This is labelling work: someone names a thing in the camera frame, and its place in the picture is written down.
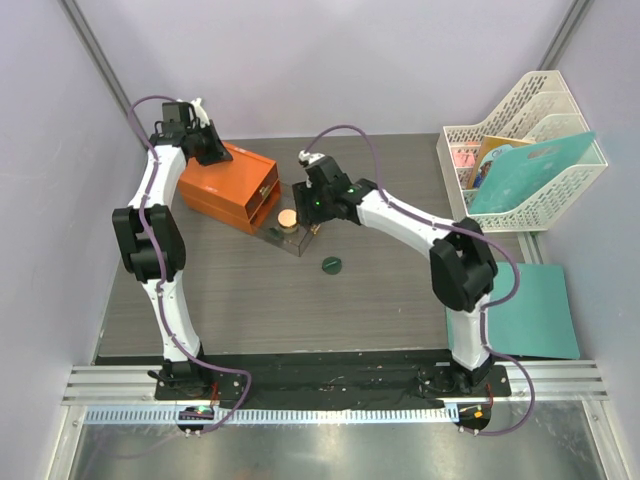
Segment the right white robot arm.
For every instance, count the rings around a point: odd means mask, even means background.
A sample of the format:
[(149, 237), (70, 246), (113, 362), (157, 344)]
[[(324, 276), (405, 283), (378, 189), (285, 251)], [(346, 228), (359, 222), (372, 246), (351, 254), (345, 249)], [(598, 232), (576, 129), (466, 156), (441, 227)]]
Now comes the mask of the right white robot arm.
[(292, 186), (299, 224), (349, 221), (385, 233), (429, 261), (434, 295), (451, 313), (453, 386), (465, 395), (477, 393), (493, 366), (481, 312), (498, 272), (489, 246), (480, 239), (477, 222), (429, 215), (370, 180), (353, 182), (335, 159), (321, 153), (302, 151), (299, 163), (307, 175)]

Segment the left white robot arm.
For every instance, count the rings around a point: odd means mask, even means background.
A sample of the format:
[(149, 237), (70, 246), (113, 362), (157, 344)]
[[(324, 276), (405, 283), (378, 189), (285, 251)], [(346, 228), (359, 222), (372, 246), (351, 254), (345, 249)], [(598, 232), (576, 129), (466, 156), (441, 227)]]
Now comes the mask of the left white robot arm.
[(190, 164), (231, 160), (202, 101), (161, 97), (162, 118), (152, 135), (137, 132), (147, 148), (144, 174), (128, 205), (112, 213), (123, 265), (147, 294), (163, 344), (156, 397), (200, 399), (214, 387), (202, 342), (190, 319), (183, 287), (186, 246), (171, 211), (181, 175)]

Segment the green puff with strap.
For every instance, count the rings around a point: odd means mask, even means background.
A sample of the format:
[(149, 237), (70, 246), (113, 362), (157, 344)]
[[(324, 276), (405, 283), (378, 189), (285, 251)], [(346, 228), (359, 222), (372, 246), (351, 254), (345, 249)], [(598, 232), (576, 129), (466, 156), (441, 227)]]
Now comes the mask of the green puff with strap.
[(328, 275), (337, 275), (341, 272), (342, 266), (343, 263), (339, 257), (329, 256), (322, 261), (321, 268)]

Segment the orange drawer organizer box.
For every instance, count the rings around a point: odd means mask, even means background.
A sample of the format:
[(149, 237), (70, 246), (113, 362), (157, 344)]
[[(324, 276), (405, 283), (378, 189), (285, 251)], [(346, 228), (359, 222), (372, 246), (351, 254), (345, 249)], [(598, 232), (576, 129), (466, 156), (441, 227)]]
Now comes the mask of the orange drawer organizer box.
[(258, 204), (256, 190), (267, 176), (279, 177), (277, 163), (229, 142), (224, 146), (231, 161), (202, 166), (191, 159), (178, 190), (189, 208), (253, 235), (251, 222), (266, 202)]

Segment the gold lid cream jar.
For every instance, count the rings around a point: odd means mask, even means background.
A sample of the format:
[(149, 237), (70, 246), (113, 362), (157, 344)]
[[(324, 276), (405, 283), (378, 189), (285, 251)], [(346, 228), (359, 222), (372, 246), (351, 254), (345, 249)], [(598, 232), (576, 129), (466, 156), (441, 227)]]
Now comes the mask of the gold lid cream jar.
[(286, 234), (298, 230), (297, 212), (294, 209), (282, 209), (277, 215), (277, 222), (279, 228)]

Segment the clear drawer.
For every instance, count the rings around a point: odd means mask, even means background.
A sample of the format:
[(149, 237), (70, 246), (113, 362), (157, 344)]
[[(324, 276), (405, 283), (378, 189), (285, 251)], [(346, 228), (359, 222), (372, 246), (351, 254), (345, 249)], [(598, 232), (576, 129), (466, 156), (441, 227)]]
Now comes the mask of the clear drawer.
[(279, 182), (277, 175), (267, 176), (256, 190), (255, 198), (259, 205), (266, 201)]
[[(316, 238), (320, 226), (304, 227), (299, 224), (296, 232), (291, 234), (284, 233), (278, 226), (277, 215), (282, 209), (287, 208), (295, 210), (292, 188), (290, 185), (280, 182), (266, 199), (264, 205), (258, 209), (255, 218), (252, 220), (253, 235), (294, 256), (301, 257), (309, 244)], [(270, 228), (278, 229), (282, 237), (274, 238), (270, 234)]]

